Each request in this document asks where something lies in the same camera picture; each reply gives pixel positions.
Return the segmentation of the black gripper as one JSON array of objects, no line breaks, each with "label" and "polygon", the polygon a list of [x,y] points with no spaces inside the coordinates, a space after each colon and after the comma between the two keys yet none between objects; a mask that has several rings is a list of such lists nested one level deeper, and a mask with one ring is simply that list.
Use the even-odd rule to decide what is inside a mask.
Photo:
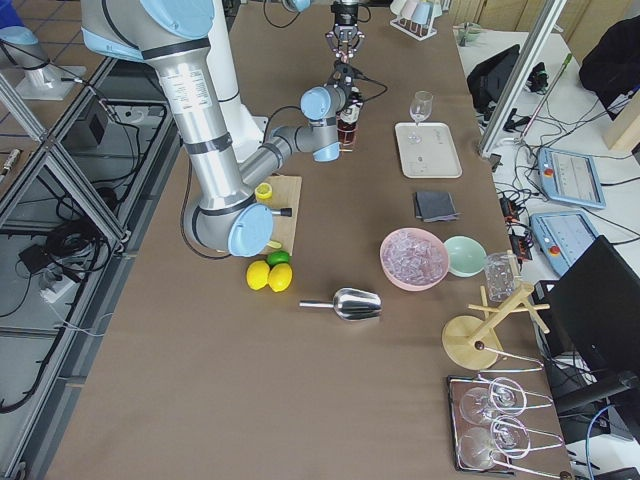
[{"label": "black gripper", "polygon": [[359,1],[334,1],[330,7],[334,15],[331,30],[325,34],[330,51],[336,59],[341,57],[340,41],[346,41],[346,58],[352,59],[362,46],[365,35],[358,26]]},{"label": "black gripper", "polygon": [[355,81],[364,79],[365,75],[356,67],[349,63],[335,62],[327,84],[343,90],[347,100],[362,100],[362,94],[356,87]]}]

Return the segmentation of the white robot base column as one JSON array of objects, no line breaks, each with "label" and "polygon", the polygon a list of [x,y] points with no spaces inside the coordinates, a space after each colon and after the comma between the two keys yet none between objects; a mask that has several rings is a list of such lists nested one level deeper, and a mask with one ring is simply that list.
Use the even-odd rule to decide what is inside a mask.
[{"label": "white robot base column", "polygon": [[267,118],[252,116],[241,100],[223,4],[213,0],[212,5],[214,20],[208,34],[211,49],[207,65],[236,158],[244,162],[262,143]]}]

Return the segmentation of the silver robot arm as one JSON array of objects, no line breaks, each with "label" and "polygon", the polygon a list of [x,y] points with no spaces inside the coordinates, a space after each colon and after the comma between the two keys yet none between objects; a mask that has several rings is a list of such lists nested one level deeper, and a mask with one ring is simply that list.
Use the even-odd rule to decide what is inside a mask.
[{"label": "silver robot arm", "polygon": [[243,162],[227,128],[228,102],[216,92],[233,79],[227,24],[218,1],[84,1],[82,33],[90,50],[151,66],[201,188],[182,224],[201,246],[252,257],[271,239],[272,211],[256,187],[295,153],[318,162],[338,158],[338,116],[354,105],[347,74],[306,91],[300,108],[308,123],[279,127]]},{"label": "silver robot arm", "polygon": [[[288,22],[280,24],[269,18],[267,4],[268,1],[262,2],[262,13],[267,23],[274,28],[284,29],[292,25],[299,15],[313,4],[313,1],[280,1],[286,11],[294,14]],[[343,63],[349,63],[354,58],[365,39],[359,24],[368,22],[371,17],[361,20],[359,17],[360,8],[369,10],[368,6],[362,5],[356,0],[332,1],[330,4],[330,11],[334,16],[334,20],[333,26],[325,34],[325,39],[334,57]]]}]

